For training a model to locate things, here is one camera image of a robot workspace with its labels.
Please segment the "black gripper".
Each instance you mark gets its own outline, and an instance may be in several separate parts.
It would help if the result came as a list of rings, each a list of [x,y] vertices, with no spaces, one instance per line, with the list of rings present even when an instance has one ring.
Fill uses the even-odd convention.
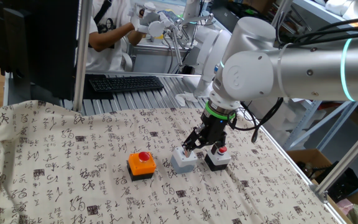
[[[209,145],[213,145],[211,149],[212,155],[222,155],[219,150],[226,143],[227,115],[204,109],[201,121],[203,126],[194,127],[191,134],[182,143],[184,155],[190,157],[194,149],[201,149]]]

